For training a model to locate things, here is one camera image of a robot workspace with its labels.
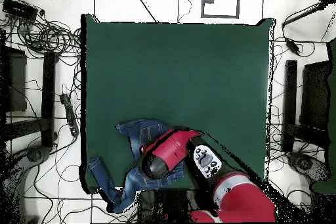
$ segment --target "green table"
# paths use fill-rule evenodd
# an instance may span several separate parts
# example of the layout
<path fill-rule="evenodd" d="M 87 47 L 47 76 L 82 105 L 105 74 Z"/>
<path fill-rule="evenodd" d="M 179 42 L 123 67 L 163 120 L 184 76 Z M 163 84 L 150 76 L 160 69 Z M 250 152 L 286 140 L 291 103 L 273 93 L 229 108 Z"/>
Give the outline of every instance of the green table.
<path fill-rule="evenodd" d="M 102 157 L 116 186 L 134 164 L 128 140 L 114 125 L 137 118 L 206 131 L 264 177 L 272 20 L 259 26 L 96 23 L 88 15 L 86 23 L 82 143 L 87 159 Z M 89 170 L 85 180 L 96 188 Z M 192 187 L 188 175 L 174 187 Z"/>

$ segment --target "jeans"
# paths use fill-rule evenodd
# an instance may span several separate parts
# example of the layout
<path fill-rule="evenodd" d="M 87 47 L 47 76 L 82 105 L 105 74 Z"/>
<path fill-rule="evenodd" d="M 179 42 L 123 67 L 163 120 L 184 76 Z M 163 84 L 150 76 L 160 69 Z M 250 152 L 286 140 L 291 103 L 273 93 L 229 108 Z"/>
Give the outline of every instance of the jeans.
<path fill-rule="evenodd" d="M 115 129 L 129 138 L 135 163 L 140 158 L 140 146 L 154 141 L 169 128 L 159 120 L 135 120 L 128 123 L 118 124 Z M 183 178 L 183 161 L 172 172 L 161 179 L 149 179 L 139 172 L 138 165 L 132 168 L 126 175 L 123 192 L 117 190 L 113 181 L 108 176 L 104 165 L 99 157 L 89 160 L 88 167 L 96 179 L 99 187 L 104 191 L 108 199 L 113 202 L 113 212 L 121 213 L 131 205 L 139 190 L 156 190 L 168 187 L 173 182 Z"/>

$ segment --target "black cable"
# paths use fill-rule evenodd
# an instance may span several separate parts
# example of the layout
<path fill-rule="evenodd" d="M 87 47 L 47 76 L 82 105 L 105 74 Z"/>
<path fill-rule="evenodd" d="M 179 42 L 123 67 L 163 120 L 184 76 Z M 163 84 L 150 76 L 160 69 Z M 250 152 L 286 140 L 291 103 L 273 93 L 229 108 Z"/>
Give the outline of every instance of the black cable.
<path fill-rule="evenodd" d="M 58 133 L 60 133 L 60 130 L 64 127 L 64 126 L 66 126 L 66 125 L 68 125 L 67 123 L 66 124 L 64 124 L 64 125 L 62 125 L 61 127 L 60 127 L 60 129 L 59 129 L 59 131 L 58 131 Z M 60 138 L 60 136 L 58 136 L 57 137 L 57 146 L 56 146 L 56 151 L 54 152 L 55 153 L 55 168 L 56 168 L 56 172 L 57 172 L 57 174 L 58 174 L 58 176 L 60 177 L 60 179 L 62 179 L 63 181 L 66 181 L 66 182 L 68 182 L 68 183 L 73 183 L 73 182 L 75 182 L 75 181 L 78 181 L 79 180 L 79 178 L 78 179 L 76 179 L 75 181 L 69 181 L 69 180 L 66 180 L 65 178 L 63 178 L 62 177 L 62 174 L 60 174 L 59 172 L 58 172 L 58 168 L 57 168 L 57 161 L 56 161 L 56 159 L 57 159 L 57 148 L 58 148 L 58 142 L 59 142 L 59 138 Z M 66 148 L 66 151 L 63 153 L 63 155 L 65 155 L 65 153 L 68 151 L 68 149 L 69 149 L 69 147 L 70 147 L 70 145 L 68 145 L 67 146 L 67 148 Z"/>
<path fill-rule="evenodd" d="M 316 3 L 316 4 L 313 4 L 313 5 L 311 5 L 311 6 L 307 7 L 307 8 L 305 8 L 305 9 L 303 9 L 303 10 L 301 10 L 301 11 L 297 11 L 297 12 L 292 13 L 291 15 L 289 15 L 289 16 L 285 19 L 284 23 L 287 22 L 287 19 L 288 19 L 289 17 L 291 17 L 291 16 L 293 16 L 293 15 L 296 15 L 296 14 L 298 14 L 298 13 L 300 13 L 300 12 L 306 11 L 307 9 L 309 9 L 309 8 L 311 8 L 311 7 L 315 7 L 315 6 L 319 5 L 319 4 L 320 4 L 320 3 Z M 285 38 L 285 32 L 284 32 L 284 29 L 285 29 L 285 25 L 282 26 L 282 36 L 283 36 L 283 38 Z"/>
<path fill-rule="evenodd" d="M 276 70 L 277 70 L 277 68 L 278 68 L 278 64 L 280 63 L 280 61 L 281 61 L 281 59 L 282 59 L 282 55 L 283 55 L 286 51 L 288 51 L 288 49 L 284 51 L 284 48 L 283 48 L 281 45 L 275 45 L 275 47 L 280 47 L 282 51 L 281 51 L 281 53 L 274 55 L 274 58 L 275 58 L 275 61 L 276 61 L 276 66 L 275 66 L 275 68 L 273 69 L 273 80 L 274 80 L 277 84 L 279 84 L 279 85 L 281 85 L 281 86 L 284 87 L 284 84 L 278 82 L 278 81 L 275 79 L 275 72 L 276 72 Z M 280 59 L 279 59 L 279 60 L 277 60 L 276 57 L 275 57 L 275 56 L 278 56 L 278 55 L 280 55 Z M 279 96 L 281 96 L 281 95 L 284 94 L 285 92 L 286 92 L 286 91 L 284 91 L 284 92 L 280 93 L 279 95 L 273 97 L 272 100 L 273 100 L 273 99 L 276 99 L 276 98 L 279 97 Z"/>
<path fill-rule="evenodd" d="M 307 193 L 306 191 L 304 191 L 302 189 L 294 189 L 290 193 L 287 194 L 287 199 L 289 198 L 289 195 L 291 195 L 293 192 L 302 192 L 302 193 L 308 195 L 309 197 L 311 197 L 309 193 Z"/>
<path fill-rule="evenodd" d="M 27 88 L 27 87 L 25 87 L 25 89 L 28 89 L 28 90 L 36 90 L 36 91 L 46 91 L 46 90 L 43 90 L 43 89 L 40 88 L 40 86 L 39 86 L 39 84 L 37 83 L 37 80 L 36 80 L 36 79 L 27 81 L 27 82 L 25 82 L 25 83 L 31 83 L 31 82 L 35 82 L 35 83 L 36 83 L 36 86 L 38 87 L 38 89 L 32 89 L 32 88 Z M 56 96 L 58 96 L 58 97 L 60 96 L 59 94 L 57 94 L 57 93 L 55 93 L 55 92 L 53 92 L 53 91 L 46 91 L 46 92 L 48 92 L 48 93 L 53 93 L 54 95 L 56 95 Z"/>
<path fill-rule="evenodd" d="M 305 203 L 301 202 L 300 207 L 302 210 L 305 210 L 306 213 L 310 213 L 310 205 L 306 205 Z"/>
<path fill-rule="evenodd" d="M 182 19 L 182 17 L 183 17 L 184 15 L 188 15 L 188 14 L 190 13 L 190 11 L 191 11 L 191 9 L 192 9 L 192 2 L 190 2 L 190 0 L 188 0 L 188 2 L 189 2 L 189 4 L 190 4 L 189 11 L 188 11 L 187 13 L 184 13 L 184 14 L 179 18 L 179 20 L 177 21 L 177 23 L 180 22 L 180 20 Z"/>
<path fill-rule="evenodd" d="M 302 152 L 304 149 L 306 149 L 308 146 L 310 145 L 310 143 L 306 142 L 298 152 Z"/>
<path fill-rule="evenodd" d="M 62 173 L 61 174 L 59 174 L 58 172 L 58 175 L 60 176 L 60 179 L 58 180 L 58 185 L 57 185 L 57 197 L 58 197 L 58 204 L 57 204 L 57 214 L 58 214 L 58 217 L 60 218 L 60 221 L 62 220 L 62 207 L 58 210 L 58 207 L 59 207 L 59 205 L 60 205 L 60 201 L 59 201 L 59 198 L 60 198 L 60 180 L 62 179 L 62 180 L 65 180 L 65 179 L 63 179 L 63 174 L 64 174 L 64 172 L 68 169 L 68 168 L 70 168 L 70 167 L 72 167 L 72 166 L 77 166 L 77 167 L 79 167 L 78 165 L 75 165 L 75 164 L 70 164 L 69 166 L 67 166 L 67 167 L 65 167 L 64 168 L 64 170 L 62 171 Z"/>
<path fill-rule="evenodd" d="M 71 145 L 74 144 L 76 141 L 77 141 L 77 138 L 74 138 L 70 144 L 68 144 L 68 145 L 66 145 L 66 146 L 64 146 L 64 147 L 62 147 L 62 148 L 60 148 L 60 149 L 58 149 L 57 151 L 59 152 L 60 150 L 66 148 L 67 146 L 71 146 Z M 50 172 L 50 170 L 52 170 L 53 167 L 54 167 L 54 165 L 53 165 L 47 172 L 45 172 L 45 173 L 44 173 L 44 174 L 43 174 L 43 175 L 36 181 L 36 183 L 37 183 L 40 179 L 42 179 L 48 172 Z M 26 193 L 26 192 L 27 192 L 29 189 L 31 189 L 32 187 L 33 187 L 33 185 L 31 185 L 30 187 L 28 187 L 28 188 L 25 190 L 24 193 Z"/>
<path fill-rule="evenodd" d="M 39 175 L 39 165 L 37 166 L 37 174 L 36 174 L 36 176 L 35 176 L 33 185 L 34 185 L 34 187 L 35 187 L 35 190 L 36 190 L 40 195 L 43 195 L 45 198 L 48 198 L 48 199 L 51 201 L 51 207 L 50 207 L 49 211 L 45 214 L 44 218 L 42 219 L 41 224 L 43 224 L 43 223 L 45 222 L 45 218 L 47 217 L 47 215 L 49 214 L 49 212 L 50 212 L 51 209 L 53 208 L 53 206 L 54 206 L 54 202 L 53 202 L 47 195 L 45 195 L 45 194 L 43 194 L 41 191 L 39 191 L 39 189 L 36 187 L 36 179 L 37 179 L 38 175 Z"/>
<path fill-rule="evenodd" d="M 275 184 L 275 182 L 273 182 L 272 180 L 268 179 L 268 181 L 270 181 L 273 185 L 275 185 L 279 190 L 280 192 L 282 193 L 283 196 L 285 196 L 284 192 L 282 191 L 281 188 L 279 188 L 279 186 L 277 184 Z"/>
<path fill-rule="evenodd" d="M 314 54 L 314 52 L 315 52 L 315 44 L 314 44 L 314 43 L 311 43 L 311 44 L 312 44 L 312 46 L 313 46 L 313 50 L 312 50 L 312 52 L 311 52 L 310 54 L 308 54 L 308 55 L 306 55 L 306 56 L 303 56 L 303 55 L 300 55 L 300 54 L 298 54 L 298 55 L 299 55 L 300 57 L 303 57 L 303 58 L 312 56 L 312 55 Z"/>
<path fill-rule="evenodd" d="M 277 171 L 280 171 L 282 168 L 284 168 L 285 166 L 285 162 L 284 162 L 284 159 L 280 160 L 282 162 L 282 167 L 277 169 L 277 170 L 268 170 L 268 172 L 277 172 Z"/>
<path fill-rule="evenodd" d="M 148 13 L 150 14 L 150 16 L 153 18 L 153 20 L 158 23 L 159 21 L 157 21 L 154 16 L 152 15 L 152 13 L 150 13 L 150 11 L 148 10 L 147 6 L 144 4 L 144 2 L 142 0 L 139 0 L 143 5 L 144 5 L 144 8 L 148 11 Z"/>
<path fill-rule="evenodd" d="M 275 96 L 275 97 L 272 97 L 272 100 L 273 100 L 273 99 L 276 99 L 277 97 L 279 97 L 279 96 L 281 96 L 281 95 L 283 95 L 283 94 L 284 94 L 285 92 L 287 92 L 287 91 L 290 91 L 290 89 L 288 89 L 288 90 L 286 90 L 286 91 L 283 91 L 282 93 L 280 93 L 279 95 L 277 95 L 277 96 Z"/>
<path fill-rule="evenodd" d="M 92 208 L 97 208 L 97 209 L 99 209 L 102 213 L 105 213 L 106 215 L 108 215 L 108 216 L 110 216 L 110 217 L 113 217 L 114 220 L 118 220 L 119 222 L 127 223 L 127 221 L 121 221 L 121 220 L 119 220 L 120 217 L 126 217 L 126 215 L 120 215 L 120 216 L 116 217 L 116 216 L 114 216 L 114 215 L 111 215 L 111 214 L 109 214 L 109 213 L 104 212 L 104 211 L 103 211 L 101 208 L 99 208 L 98 206 L 92 206 L 92 207 L 89 207 L 89 208 L 84 209 L 84 210 L 73 211 L 73 212 L 67 213 L 66 216 L 64 217 L 64 219 L 61 221 L 61 224 L 65 221 L 65 219 L 67 218 L 68 215 L 70 215 L 70 214 L 72 214 L 72 213 L 82 213 L 82 212 L 86 212 L 86 211 L 88 211 L 88 210 L 90 210 L 90 209 L 92 209 Z"/>
<path fill-rule="evenodd" d="M 61 200 L 60 201 L 60 203 L 62 203 L 62 207 L 60 208 L 60 211 L 61 211 L 61 209 L 63 208 L 63 204 L 64 204 L 64 201 L 63 200 Z M 59 215 L 59 213 L 60 213 L 60 211 L 58 211 L 58 207 L 57 207 L 57 213 L 54 215 L 54 217 L 53 218 L 51 218 L 48 222 L 46 222 L 45 224 L 48 224 L 48 223 L 50 223 L 56 216 L 58 216 Z"/>
<path fill-rule="evenodd" d="M 9 36 L 16 34 L 21 43 L 13 43 L 26 46 L 28 52 L 30 52 L 34 58 L 39 57 L 35 56 L 32 51 L 38 54 L 53 51 L 56 52 L 58 56 L 62 57 L 73 57 L 65 55 L 65 53 L 73 53 L 74 56 L 79 57 L 78 51 L 75 52 L 75 48 L 80 49 L 80 29 L 77 29 L 74 33 L 72 33 L 71 29 L 67 25 L 59 21 L 49 22 L 39 14 L 37 15 L 36 21 L 17 19 L 17 17 L 14 17 L 13 15 L 9 15 L 7 18 L 9 21 L 12 19 L 14 19 L 14 22 L 10 23 L 12 28 L 10 29 Z M 66 62 L 64 63 L 68 66 L 74 65 Z"/>
<path fill-rule="evenodd" d="M 12 116 L 12 118 L 36 119 L 35 116 Z M 54 119 L 66 120 L 66 117 L 54 117 Z"/>
<path fill-rule="evenodd" d="M 330 21 L 328 23 L 327 28 L 325 29 L 325 32 L 324 32 L 324 35 L 321 38 L 321 41 L 323 41 L 323 38 L 326 36 L 326 34 L 328 32 L 328 29 L 331 27 L 331 21 L 333 21 L 333 19 L 335 18 L 335 15 L 336 15 L 336 11 L 333 13 L 333 16 L 330 18 Z"/>
<path fill-rule="evenodd" d="M 41 197 L 41 196 L 23 196 L 23 198 L 27 198 L 27 199 L 47 199 L 45 197 Z M 91 201 L 91 199 L 88 198 L 68 198 L 68 197 L 49 197 L 52 200 L 83 200 L 83 201 Z M 101 200 L 103 201 L 103 199 L 101 198 L 93 198 L 93 200 Z"/>

